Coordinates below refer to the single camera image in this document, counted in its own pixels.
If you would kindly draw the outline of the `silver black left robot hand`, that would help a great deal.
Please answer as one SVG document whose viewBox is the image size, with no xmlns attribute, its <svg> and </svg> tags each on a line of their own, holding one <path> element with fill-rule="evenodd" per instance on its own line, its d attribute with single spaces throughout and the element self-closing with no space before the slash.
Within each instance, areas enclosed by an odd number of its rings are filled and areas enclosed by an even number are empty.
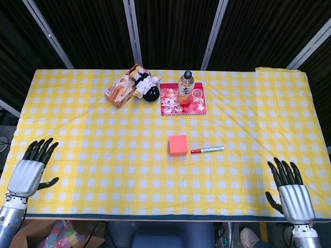
<svg viewBox="0 0 331 248">
<path fill-rule="evenodd" d="M 59 178 L 55 177 L 49 182 L 41 182 L 43 172 L 58 146 L 58 142 L 52 141 L 51 137 L 48 140 L 34 141 L 28 146 L 8 183 L 7 190 L 10 195 L 29 198 L 36 191 L 49 188 L 59 181 Z"/>
</svg>

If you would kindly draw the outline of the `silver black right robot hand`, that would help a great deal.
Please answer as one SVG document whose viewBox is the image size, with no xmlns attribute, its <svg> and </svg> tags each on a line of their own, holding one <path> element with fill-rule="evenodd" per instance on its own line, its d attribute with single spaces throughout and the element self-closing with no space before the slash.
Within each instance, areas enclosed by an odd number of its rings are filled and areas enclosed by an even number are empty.
<svg viewBox="0 0 331 248">
<path fill-rule="evenodd" d="M 310 224 L 315 219 L 315 212 L 307 187 L 303 183 L 300 171 L 294 162 L 287 163 L 274 157 L 268 161 L 280 203 L 277 203 L 269 191 L 265 196 L 272 208 L 284 215 L 293 225 Z"/>
</svg>

